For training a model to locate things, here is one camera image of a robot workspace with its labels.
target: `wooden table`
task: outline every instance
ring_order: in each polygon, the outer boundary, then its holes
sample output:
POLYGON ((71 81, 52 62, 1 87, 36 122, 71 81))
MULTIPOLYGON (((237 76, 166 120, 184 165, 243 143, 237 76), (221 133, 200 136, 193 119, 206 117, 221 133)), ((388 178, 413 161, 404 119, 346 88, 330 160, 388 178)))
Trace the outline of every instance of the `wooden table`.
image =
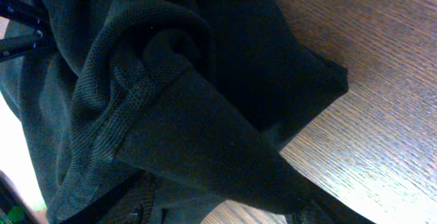
MULTIPOLYGON (((376 223, 437 223, 437 0, 277 2, 295 36, 350 82, 281 154, 376 223)), ((285 222, 228 201, 204 223, 240 218, 285 222)))

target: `fabric fold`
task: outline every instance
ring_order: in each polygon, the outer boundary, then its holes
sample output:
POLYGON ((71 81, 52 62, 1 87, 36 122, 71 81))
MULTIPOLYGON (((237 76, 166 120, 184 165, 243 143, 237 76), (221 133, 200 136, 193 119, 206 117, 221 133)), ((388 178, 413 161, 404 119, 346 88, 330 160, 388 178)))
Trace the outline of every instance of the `fabric fold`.
MULTIPOLYGON (((23 0, 58 51, 0 65, 50 223, 139 169, 289 214, 305 179, 279 151, 347 91, 274 0, 23 0)), ((21 36, 10 22, 6 36, 21 36)))

